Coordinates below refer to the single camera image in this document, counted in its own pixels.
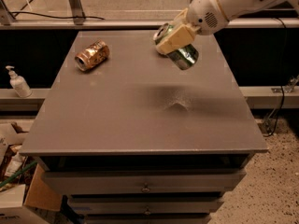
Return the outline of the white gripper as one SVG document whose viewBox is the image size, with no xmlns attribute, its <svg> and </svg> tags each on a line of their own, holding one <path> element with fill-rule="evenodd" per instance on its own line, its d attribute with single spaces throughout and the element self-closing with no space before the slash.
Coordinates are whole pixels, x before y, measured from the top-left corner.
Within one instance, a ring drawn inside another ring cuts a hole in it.
<svg viewBox="0 0 299 224">
<path fill-rule="evenodd" d="M 186 23 L 186 19 L 196 28 L 181 24 Z M 171 21 L 172 25 L 166 23 L 154 34 L 155 48 L 160 54 L 167 55 L 190 45 L 197 34 L 215 34 L 228 23 L 219 0 L 192 0 L 189 8 L 180 11 Z"/>
</svg>

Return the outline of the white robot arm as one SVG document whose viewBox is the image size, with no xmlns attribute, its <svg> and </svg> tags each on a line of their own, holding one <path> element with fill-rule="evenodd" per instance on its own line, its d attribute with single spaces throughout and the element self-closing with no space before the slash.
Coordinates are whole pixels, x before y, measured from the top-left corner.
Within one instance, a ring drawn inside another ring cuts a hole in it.
<svg viewBox="0 0 299 224">
<path fill-rule="evenodd" d="M 212 35 L 246 14 L 270 8 L 280 0 L 192 0 L 169 25 L 173 30 L 156 45 L 166 55 L 191 44 L 196 35 Z M 285 0 L 299 13 L 299 0 Z"/>
</svg>

